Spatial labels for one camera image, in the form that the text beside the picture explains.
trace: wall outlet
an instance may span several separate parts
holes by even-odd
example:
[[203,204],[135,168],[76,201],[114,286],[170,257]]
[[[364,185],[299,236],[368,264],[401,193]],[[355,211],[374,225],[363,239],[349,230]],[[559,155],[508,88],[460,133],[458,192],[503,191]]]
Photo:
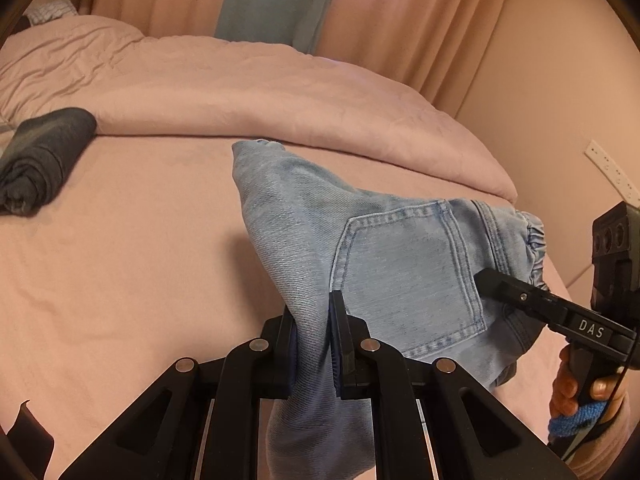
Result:
[[618,190],[625,202],[635,207],[640,207],[640,193],[638,193],[636,186],[633,185],[625,172],[620,169],[619,165],[607,155],[607,152],[595,140],[591,140],[584,150],[584,154],[607,177],[607,180]]

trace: bed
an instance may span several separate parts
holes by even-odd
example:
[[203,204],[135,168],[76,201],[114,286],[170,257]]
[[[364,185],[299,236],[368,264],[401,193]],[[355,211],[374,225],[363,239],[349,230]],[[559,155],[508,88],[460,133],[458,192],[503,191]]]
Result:
[[[0,220],[0,425],[31,399],[56,439],[47,479],[177,358],[222,357],[282,312],[242,223],[235,140],[283,141],[378,192],[516,199],[479,140],[418,92],[283,45],[63,18],[9,38],[0,96],[9,124],[65,106],[98,121],[62,193],[34,218]],[[563,345],[545,329],[495,393],[543,440]],[[260,449],[266,479],[263,437]]]

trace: blue cloth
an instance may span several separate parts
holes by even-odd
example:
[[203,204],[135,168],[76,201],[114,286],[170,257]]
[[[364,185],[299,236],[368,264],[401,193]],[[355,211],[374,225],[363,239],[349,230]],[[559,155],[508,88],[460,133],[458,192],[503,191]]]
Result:
[[455,359],[487,387],[540,334],[542,323],[481,300],[473,281],[493,267],[544,286],[534,216],[355,189],[277,142],[244,140],[233,152],[249,237],[298,326],[298,378],[268,428],[274,478],[351,479],[374,465],[370,402],[335,395],[330,290],[373,337],[413,359]]
[[606,402],[592,402],[580,406],[575,415],[560,415],[549,421],[549,435],[555,437],[573,436],[580,430],[587,428],[598,418],[604,411]]
[[215,37],[315,49],[331,0],[224,0]]

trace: pink comforter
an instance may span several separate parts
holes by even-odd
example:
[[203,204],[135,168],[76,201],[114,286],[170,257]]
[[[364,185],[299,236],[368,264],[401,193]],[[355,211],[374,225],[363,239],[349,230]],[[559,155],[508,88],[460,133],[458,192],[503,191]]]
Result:
[[9,38],[0,96],[12,124],[78,106],[103,135],[273,137],[516,199],[484,145],[418,92],[284,45],[158,40],[109,18],[63,18]]

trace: back pocket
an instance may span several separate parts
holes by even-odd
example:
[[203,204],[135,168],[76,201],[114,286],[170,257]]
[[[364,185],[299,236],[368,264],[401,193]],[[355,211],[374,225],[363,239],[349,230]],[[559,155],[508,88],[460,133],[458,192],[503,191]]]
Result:
[[332,265],[371,336],[420,359],[485,330],[464,240],[446,200],[349,219]]

